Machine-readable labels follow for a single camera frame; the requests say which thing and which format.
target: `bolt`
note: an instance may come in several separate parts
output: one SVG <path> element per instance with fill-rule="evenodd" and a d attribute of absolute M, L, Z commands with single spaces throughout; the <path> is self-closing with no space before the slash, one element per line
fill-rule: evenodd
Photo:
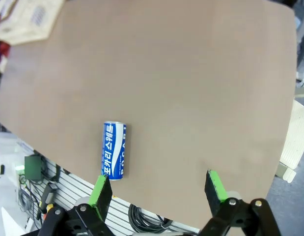
<path fill-rule="evenodd" d="M 236 200 L 235 199 L 230 199 L 229 204 L 232 205 L 232 206 L 236 205 Z"/>
<path fill-rule="evenodd" d="M 85 206 L 82 206 L 82 207 L 80 208 L 80 211 L 86 211 L 86 207 L 85 207 Z"/>
<path fill-rule="evenodd" d="M 261 202 L 260 200 L 258 200 L 258 201 L 255 202 L 255 205 L 256 205 L 257 207 L 260 207 L 260 206 L 262 206 L 262 202 Z"/>

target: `can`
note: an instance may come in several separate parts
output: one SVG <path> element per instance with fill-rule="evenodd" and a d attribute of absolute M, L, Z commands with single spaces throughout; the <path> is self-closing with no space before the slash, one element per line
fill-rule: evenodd
<path fill-rule="evenodd" d="M 103 129 L 102 175 L 110 180 L 123 177 L 127 125 L 106 121 Z"/>

